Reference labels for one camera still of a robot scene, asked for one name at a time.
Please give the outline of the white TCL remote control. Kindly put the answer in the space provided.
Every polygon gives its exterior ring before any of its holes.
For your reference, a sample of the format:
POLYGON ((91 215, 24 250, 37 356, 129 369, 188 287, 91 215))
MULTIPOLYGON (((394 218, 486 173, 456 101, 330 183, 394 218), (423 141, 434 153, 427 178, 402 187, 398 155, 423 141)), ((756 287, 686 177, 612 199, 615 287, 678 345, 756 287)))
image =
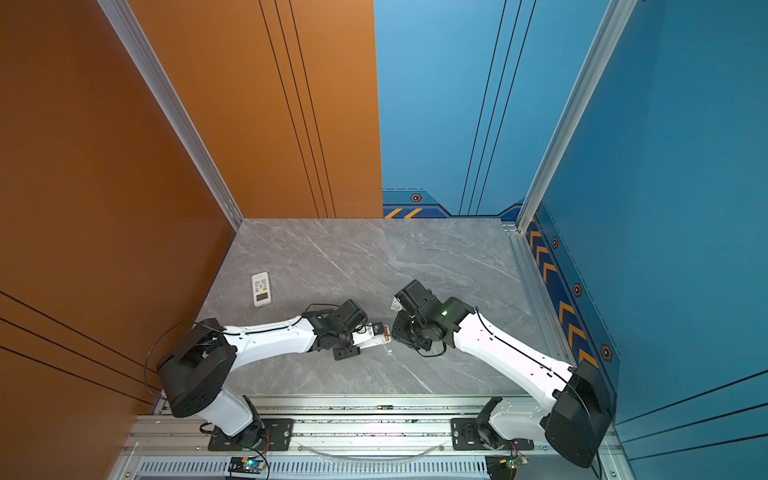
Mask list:
POLYGON ((385 345, 391 342, 390 335, 384 331, 379 334, 368 332, 356 336, 355 345, 361 349, 372 348, 379 345, 385 345))

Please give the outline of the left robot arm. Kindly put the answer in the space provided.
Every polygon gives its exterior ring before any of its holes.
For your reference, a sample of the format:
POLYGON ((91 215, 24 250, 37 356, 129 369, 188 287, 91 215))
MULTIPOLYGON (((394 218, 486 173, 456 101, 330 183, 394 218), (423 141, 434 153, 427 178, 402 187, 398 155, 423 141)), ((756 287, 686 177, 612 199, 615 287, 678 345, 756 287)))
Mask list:
POLYGON ((286 354, 330 350, 336 360, 347 359, 385 331, 352 300, 264 325, 223 326, 209 318, 196 323, 156 371, 174 417, 197 416, 233 447, 259 449, 266 426, 247 396, 226 387, 230 373, 286 354))

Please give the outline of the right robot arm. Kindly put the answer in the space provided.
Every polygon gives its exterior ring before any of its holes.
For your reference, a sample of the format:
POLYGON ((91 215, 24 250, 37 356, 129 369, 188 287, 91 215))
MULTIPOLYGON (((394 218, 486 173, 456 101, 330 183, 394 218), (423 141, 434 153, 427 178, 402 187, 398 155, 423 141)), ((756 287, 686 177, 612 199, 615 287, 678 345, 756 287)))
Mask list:
POLYGON ((395 340, 425 358, 440 343, 471 355, 520 386, 536 401, 525 411, 491 398, 475 418, 480 443, 507 449, 515 439, 544 441, 570 463, 600 466, 599 447, 615 417, 615 403, 590 362, 572 366, 507 334, 479 309, 456 297, 439 300, 413 280, 394 296, 395 340))

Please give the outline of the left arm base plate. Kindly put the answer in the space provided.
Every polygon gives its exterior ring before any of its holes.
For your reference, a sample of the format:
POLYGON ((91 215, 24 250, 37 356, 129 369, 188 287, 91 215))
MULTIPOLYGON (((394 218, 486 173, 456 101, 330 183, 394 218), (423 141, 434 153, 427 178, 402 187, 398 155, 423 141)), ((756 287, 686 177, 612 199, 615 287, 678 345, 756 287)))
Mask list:
POLYGON ((208 450, 284 452, 289 450, 293 429, 294 420, 291 418, 260 419, 235 436, 227 436, 215 427, 208 450))

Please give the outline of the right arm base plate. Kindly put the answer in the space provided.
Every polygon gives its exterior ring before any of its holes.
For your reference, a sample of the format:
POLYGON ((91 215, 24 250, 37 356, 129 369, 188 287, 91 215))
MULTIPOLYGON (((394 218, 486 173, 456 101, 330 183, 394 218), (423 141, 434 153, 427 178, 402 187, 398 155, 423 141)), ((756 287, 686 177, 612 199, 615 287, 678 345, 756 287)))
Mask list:
POLYGON ((507 440, 496 433, 489 423, 481 423, 476 418, 453 418, 450 420, 453 449, 531 451, 535 448, 530 439, 515 438, 507 440))

